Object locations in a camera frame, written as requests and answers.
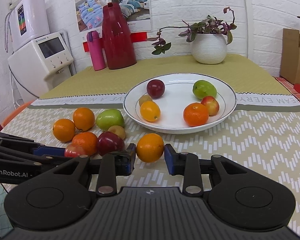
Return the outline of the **orange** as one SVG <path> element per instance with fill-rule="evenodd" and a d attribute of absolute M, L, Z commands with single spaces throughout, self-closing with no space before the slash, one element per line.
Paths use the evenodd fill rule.
<path fill-rule="evenodd" d="M 164 152 L 164 141 L 155 133 L 144 135 L 137 143 L 136 154 L 145 163 L 159 160 Z"/>
<path fill-rule="evenodd" d="M 52 133 L 60 142 L 69 142 L 76 134 L 76 127 L 69 119 L 59 119 L 53 124 Z"/>
<path fill-rule="evenodd" d="M 76 128 L 82 132 L 93 128 L 95 124 L 95 115 L 93 111 L 86 107 L 77 108 L 72 116 Z"/>

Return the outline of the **textured orange tangerine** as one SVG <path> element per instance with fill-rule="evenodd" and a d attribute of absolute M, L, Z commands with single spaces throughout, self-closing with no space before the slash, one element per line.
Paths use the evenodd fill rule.
<path fill-rule="evenodd" d="M 207 107 L 201 103 L 194 102 L 185 107 L 183 119 L 191 127 L 202 126 L 207 123 L 209 112 Z"/>

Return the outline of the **yellow-orange kumquat fruit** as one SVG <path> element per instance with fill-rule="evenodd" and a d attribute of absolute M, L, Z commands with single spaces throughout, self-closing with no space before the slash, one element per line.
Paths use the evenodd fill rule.
<path fill-rule="evenodd" d="M 146 121 L 155 122 L 159 120 L 161 110 L 155 102 L 145 101 L 140 107 L 140 114 Z"/>

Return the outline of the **green apple large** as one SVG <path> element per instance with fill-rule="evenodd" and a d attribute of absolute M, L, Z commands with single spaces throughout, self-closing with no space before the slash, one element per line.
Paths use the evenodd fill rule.
<path fill-rule="evenodd" d="M 217 89 L 208 81 L 198 80 L 194 83 L 192 92 L 196 98 L 202 100 L 206 96 L 217 96 Z"/>

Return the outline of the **dark red plum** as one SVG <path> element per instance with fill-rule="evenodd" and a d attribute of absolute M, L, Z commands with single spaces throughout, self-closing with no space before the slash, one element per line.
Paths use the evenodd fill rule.
<path fill-rule="evenodd" d="M 153 99 L 160 98 L 165 92 L 165 84 L 158 79 L 154 79 L 147 83 L 147 93 Z"/>
<path fill-rule="evenodd" d="M 100 156 L 123 150 L 124 147 L 124 141 L 113 132 L 103 132 L 97 140 L 97 152 Z"/>

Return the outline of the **small red apple table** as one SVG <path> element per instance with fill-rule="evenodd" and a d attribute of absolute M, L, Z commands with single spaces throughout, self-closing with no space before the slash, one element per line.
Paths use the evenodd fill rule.
<path fill-rule="evenodd" d="M 82 146 L 69 144 L 64 151 L 64 156 L 67 158 L 76 158 L 80 155 L 86 155 L 85 150 L 82 148 Z"/>

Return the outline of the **orange tangerine middle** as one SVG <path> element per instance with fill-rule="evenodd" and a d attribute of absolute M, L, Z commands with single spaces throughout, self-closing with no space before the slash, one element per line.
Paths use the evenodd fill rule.
<path fill-rule="evenodd" d="M 82 132 L 75 135 L 72 144 L 83 149 L 84 154 L 92 156 L 97 154 L 98 137 L 92 132 Z"/>

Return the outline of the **small brown kiwi table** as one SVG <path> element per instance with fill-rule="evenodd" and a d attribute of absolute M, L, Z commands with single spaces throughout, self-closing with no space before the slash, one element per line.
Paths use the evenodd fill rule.
<path fill-rule="evenodd" d="M 119 126 L 119 125 L 111 126 L 108 128 L 108 132 L 116 134 L 122 140 L 125 140 L 125 138 L 126 138 L 126 132 L 122 126 Z"/>

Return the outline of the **orange chair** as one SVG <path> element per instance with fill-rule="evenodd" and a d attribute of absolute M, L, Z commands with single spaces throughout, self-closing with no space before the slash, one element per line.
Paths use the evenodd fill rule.
<path fill-rule="evenodd" d="M 29 101 L 27 103 L 24 103 L 17 109 L 15 109 L 8 117 L 5 118 L 5 120 L 2 122 L 2 127 L 5 127 L 9 122 L 11 122 L 20 112 L 22 112 L 25 108 L 27 108 L 33 101 Z"/>

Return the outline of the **green apple on table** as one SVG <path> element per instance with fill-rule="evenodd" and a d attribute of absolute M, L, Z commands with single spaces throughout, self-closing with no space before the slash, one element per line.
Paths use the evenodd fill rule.
<path fill-rule="evenodd" d="M 96 125 L 103 131 L 107 131 L 112 126 L 125 126 L 125 120 L 118 109 L 106 109 L 96 118 Z"/>

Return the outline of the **small red-yellow apple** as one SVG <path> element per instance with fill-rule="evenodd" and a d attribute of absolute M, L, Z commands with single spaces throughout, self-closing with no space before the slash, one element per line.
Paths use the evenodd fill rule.
<path fill-rule="evenodd" d="M 213 96 L 204 97 L 200 103 L 207 108 L 209 116 L 215 116 L 218 114 L 219 103 Z"/>

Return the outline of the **small brown longan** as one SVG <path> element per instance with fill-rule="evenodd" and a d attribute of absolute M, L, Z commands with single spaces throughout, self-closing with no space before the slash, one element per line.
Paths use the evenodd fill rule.
<path fill-rule="evenodd" d="M 139 98 L 139 106 L 142 106 L 142 104 L 147 101 L 153 101 L 153 100 L 149 95 L 147 94 L 143 95 L 141 98 Z"/>

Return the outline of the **white machine with screen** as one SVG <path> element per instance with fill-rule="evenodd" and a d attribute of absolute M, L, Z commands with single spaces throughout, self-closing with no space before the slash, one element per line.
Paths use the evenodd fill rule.
<path fill-rule="evenodd" d="M 76 74 L 64 30 L 36 38 L 8 57 L 23 102 L 36 100 Z"/>

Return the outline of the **pink thermos bottle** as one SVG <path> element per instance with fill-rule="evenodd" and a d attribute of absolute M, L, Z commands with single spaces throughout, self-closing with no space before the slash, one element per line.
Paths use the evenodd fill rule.
<path fill-rule="evenodd" d="M 96 30 L 87 33 L 87 43 L 94 71 L 103 70 L 106 67 L 101 40 Z"/>

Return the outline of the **white ribbed plant pot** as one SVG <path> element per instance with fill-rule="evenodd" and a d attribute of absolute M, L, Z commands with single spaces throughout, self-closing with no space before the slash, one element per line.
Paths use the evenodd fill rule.
<path fill-rule="evenodd" d="M 219 64 L 228 53 L 222 34 L 197 34 L 191 45 L 191 54 L 202 64 Z"/>

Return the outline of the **dark red thermos jug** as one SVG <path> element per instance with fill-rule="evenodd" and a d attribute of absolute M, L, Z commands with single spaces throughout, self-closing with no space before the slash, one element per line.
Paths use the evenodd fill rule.
<path fill-rule="evenodd" d="M 136 64 L 130 29 L 117 3 L 109 2 L 103 7 L 102 41 L 109 69 Z"/>

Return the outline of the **red plaid cloth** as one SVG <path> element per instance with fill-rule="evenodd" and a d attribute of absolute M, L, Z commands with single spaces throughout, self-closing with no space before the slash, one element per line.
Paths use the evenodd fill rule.
<path fill-rule="evenodd" d="M 283 85 L 283 87 L 285 87 L 289 92 L 291 92 L 300 101 L 300 93 L 295 90 L 293 84 L 291 84 L 289 81 L 287 81 L 286 79 L 284 79 L 282 77 L 275 77 L 275 79 L 277 80 L 277 82 L 281 83 L 281 85 Z"/>

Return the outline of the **purple-green trailing plant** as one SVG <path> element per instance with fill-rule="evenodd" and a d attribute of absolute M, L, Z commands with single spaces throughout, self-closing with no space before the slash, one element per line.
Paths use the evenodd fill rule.
<path fill-rule="evenodd" d="M 214 35 L 214 36 L 225 36 L 226 44 L 229 45 L 233 41 L 232 31 L 237 28 L 235 24 L 235 11 L 230 7 L 225 7 L 223 13 L 227 14 L 228 12 L 232 13 L 232 22 L 228 23 L 224 20 L 220 20 L 215 16 L 207 15 L 207 17 L 200 22 L 189 24 L 182 20 L 185 24 L 184 26 L 166 26 L 159 28 L 156 34 L 156 37 L 148 37 L 146 41 L 152 42 L 153 51 L 152 55 L 160 55 L 166 53 L 170 50 L 172 44 L 171 42 L 166 42 L 162 38 L 162 31 L 165 29 L 184 29 L 178 34 L 179 37 L 186 37 L 186 42 L 192 43 L 199 38 L 199 35 Z"/>

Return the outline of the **brown cardboard box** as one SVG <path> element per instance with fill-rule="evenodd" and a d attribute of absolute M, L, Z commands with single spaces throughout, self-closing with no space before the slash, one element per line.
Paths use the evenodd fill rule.
<path fill-rule="evenodd" d="M 300 84 L 300 31 L 283 29 L 280 76 Z"/>

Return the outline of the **white wall-mounted purifier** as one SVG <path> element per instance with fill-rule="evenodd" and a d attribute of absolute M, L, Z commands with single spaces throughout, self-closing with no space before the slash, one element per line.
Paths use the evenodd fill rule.
<path fill-rule="evenodd" d="M 21 0 L 9 19 L 13 51 L 50 33 L 45 0 Z"/>

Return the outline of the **bedding poster on wall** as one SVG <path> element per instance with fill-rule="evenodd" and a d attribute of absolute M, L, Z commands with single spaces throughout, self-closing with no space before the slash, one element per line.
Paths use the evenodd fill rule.
<path fill-rule="evenodd" d="M 79 31 L 100 32 L 110 10 L 122 14 L 132 33 L 152 30 L 149 0 L 75 0 Z"/>

